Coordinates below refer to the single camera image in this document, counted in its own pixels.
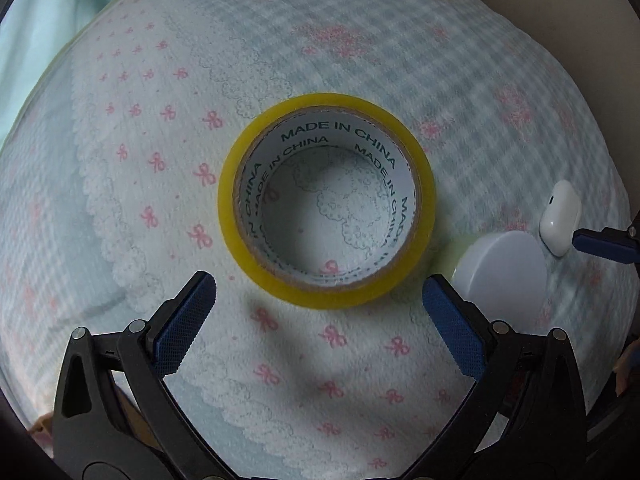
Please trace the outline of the white earbuds case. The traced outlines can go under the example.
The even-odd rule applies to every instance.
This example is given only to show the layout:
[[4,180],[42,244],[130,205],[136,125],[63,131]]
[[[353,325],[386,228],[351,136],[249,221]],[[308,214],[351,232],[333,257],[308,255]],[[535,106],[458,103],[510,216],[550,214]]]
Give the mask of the white earbuds case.
[[556,258],[572,246],[573,233],[582,218],[582,200],[567,180],[556,182],[539,221],[542,242]]

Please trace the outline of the green jar white lid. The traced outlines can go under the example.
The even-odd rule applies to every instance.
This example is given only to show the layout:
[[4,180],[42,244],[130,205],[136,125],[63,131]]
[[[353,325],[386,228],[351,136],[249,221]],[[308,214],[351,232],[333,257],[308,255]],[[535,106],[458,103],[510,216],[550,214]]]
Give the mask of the green jar white lid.
[[536,238],[527,232],[485,234],[466,248],[450,283],[488,320],[533,333],[546,298],[546,260]]

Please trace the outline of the yellow tape roll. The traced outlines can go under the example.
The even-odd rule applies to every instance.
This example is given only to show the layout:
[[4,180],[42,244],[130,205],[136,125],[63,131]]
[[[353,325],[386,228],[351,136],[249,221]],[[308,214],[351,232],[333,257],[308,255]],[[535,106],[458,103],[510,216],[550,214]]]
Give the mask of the yellow tape roll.
[[[286,262],[262,221],[273,174],[315,148],[340,148],[367,162],[392,206],[372,256],[332,275]],[[390,112],[356,96],[311,93],[270,107],[245,127],[222,166],[217,210],[228,251],[256,285],[296,306],[345,309],[387,294],[418,265],[434,229],[436,186],[419,142]]]

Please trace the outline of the blue checked floral bedsheet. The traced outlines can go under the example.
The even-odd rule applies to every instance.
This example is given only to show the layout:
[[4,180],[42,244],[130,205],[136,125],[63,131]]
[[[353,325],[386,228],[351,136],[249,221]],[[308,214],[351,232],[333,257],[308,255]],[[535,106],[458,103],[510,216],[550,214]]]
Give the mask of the blue checked floral bedsheet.
[[52,411],[72,330],[121,330],[205,270],[214,310],[168,387],[239,474],[393,478],[471,387],[422,306],[424,268],[358,308],[255,285],[221,237],[224,159],[293,96],[397,117],[434,172],[431,248],[535,233],[553,185],[591,229],[629,200],[573,79],[480,0],[117,0],[54,60],[1,152],[2,386]]

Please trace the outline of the light blue curtain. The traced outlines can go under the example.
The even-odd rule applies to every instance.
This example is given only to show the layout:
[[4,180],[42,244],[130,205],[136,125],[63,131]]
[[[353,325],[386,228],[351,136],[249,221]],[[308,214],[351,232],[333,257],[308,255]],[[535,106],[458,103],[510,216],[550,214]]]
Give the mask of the light blue curtain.
[[1,19],[1,135],[51,61],[112,0],[13,0]]

